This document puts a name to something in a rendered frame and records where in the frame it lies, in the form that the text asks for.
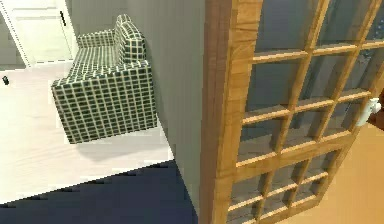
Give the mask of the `wooden glass-paned door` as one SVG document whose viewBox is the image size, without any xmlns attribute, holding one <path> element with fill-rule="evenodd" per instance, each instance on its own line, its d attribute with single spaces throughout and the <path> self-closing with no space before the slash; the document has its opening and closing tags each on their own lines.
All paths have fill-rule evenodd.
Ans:
<svg viewBox="0 0 384 224">
<path fill-rule="evenodd" d="M 317 206 L 384 89 L 384 0 L 219 0 L 199 224 Z"/>
</svg>

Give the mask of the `white room door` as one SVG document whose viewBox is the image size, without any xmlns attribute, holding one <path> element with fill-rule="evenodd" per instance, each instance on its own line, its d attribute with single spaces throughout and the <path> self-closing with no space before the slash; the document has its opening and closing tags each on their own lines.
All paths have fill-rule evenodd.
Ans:
<svg viewBox="0 0 384 224">
<path fill-rule="evenodd" d="M 0 0 L 0 13 L 27 67 L 75 58 L 78 44 L 66 0 Z"/>
</svg>

